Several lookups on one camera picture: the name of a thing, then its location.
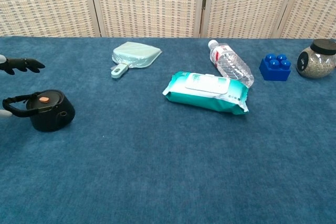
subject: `bottle cap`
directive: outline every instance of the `bottle cap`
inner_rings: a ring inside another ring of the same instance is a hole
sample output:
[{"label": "bottle cap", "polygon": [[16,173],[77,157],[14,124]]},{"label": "bottle cap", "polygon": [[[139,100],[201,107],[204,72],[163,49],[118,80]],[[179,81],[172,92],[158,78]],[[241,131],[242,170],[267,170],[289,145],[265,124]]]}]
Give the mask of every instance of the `bottle cap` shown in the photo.
[{"label": "bottle cap", "polygon": [[208,47],[210,48],[210,45],[213,44],[213,43],[218,44],[217,40],[212,39],[212,40],[209,41],[209,43],[208,43]]}]

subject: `black kettle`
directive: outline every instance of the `black kettle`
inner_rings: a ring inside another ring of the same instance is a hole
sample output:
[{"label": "black kettle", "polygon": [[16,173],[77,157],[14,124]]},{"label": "black kettle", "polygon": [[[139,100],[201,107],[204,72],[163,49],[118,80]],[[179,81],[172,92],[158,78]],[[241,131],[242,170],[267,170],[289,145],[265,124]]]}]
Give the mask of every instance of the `black kettle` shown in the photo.
[{"label": "black kettle", "polygon": [[[27,102],[27,110],[19,110],[10,105],[22,101]],[[66,96],[63,92],[54,89],[7,98],[2,101],[2,105],[15,116],[29,117],[33,127],[42,132],[59,130],[75,117],[75,109]]]}]

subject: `jar lid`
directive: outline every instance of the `jar lid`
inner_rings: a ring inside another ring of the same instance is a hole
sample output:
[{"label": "jar lid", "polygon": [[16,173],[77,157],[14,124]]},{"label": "jar lid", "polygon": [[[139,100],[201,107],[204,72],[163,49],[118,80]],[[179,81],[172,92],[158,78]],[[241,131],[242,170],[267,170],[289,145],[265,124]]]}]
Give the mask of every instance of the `jar lid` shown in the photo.
[{"label": "jar lid", "polygon": [[336,42],[331,39],[315,39],[313,40],[310,48],[322,55],[334,55],[336,54]]}]

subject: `plastic water bottle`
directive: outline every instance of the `plastic water bottle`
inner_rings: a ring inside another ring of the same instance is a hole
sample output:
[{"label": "plastic water bottle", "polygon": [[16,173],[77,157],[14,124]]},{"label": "plastic water bottle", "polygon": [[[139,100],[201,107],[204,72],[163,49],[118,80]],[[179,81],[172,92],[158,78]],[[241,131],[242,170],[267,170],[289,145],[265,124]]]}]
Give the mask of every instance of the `plastic water bottle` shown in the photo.
[{"label": "plastic water bottle", "polygon": [[219,44],[213,39],[209,41],[208,46],[210,49],[210,60],[223,77],[239,80],[248,88],[252,86],[254,77],[250,68],[228,44]]}]

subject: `kettle lid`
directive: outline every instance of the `kettle lid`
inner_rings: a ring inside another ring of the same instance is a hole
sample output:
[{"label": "kettle lid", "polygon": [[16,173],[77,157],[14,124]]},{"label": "kettle lid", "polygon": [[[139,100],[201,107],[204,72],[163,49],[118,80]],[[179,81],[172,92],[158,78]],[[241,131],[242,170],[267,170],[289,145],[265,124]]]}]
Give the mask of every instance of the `kettle lid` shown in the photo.
[{"label": "kettle lid", "polygon": [[60,103],[64,95],[57,90],[46,90],[41,94],[32,97],[27,102],[27,109],[40,109],[44,107],[52,107]]}]

